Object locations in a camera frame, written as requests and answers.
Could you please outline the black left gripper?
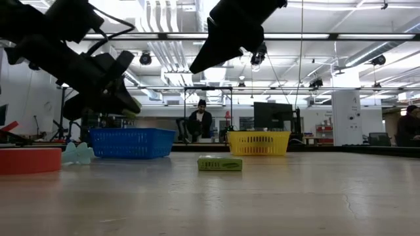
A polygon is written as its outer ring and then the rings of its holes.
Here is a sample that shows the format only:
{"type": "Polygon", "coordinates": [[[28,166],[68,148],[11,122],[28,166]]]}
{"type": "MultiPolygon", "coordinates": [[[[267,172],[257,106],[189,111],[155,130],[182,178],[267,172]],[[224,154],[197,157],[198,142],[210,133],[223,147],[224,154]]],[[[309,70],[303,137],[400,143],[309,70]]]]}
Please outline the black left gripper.
{"type": "Polygon", "coordinates": [[[6,53],[10,64],[24,58],[79,92],[64,103],[63,117],[70,121],[82,118],[87,111],[126,117],[141,112],[140,102],[131,96],[123,79],[134,58],[128,51],[117,58],[108,53],[89,56],[60,41],[30,35],[7,47],[6,53]]]}

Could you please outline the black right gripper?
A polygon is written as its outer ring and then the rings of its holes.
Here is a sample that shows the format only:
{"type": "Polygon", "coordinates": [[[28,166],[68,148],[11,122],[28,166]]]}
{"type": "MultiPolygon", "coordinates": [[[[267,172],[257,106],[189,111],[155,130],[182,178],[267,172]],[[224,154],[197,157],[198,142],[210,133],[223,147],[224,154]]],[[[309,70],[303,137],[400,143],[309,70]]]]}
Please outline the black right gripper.
{"type": "Polygon", "coordinates": [[[208,17],[208,37],[190,65],[199,73],[241,56],[239,48],[255,51],[264,41],[263,23],[287,0],[220,0],[208,17]]]}

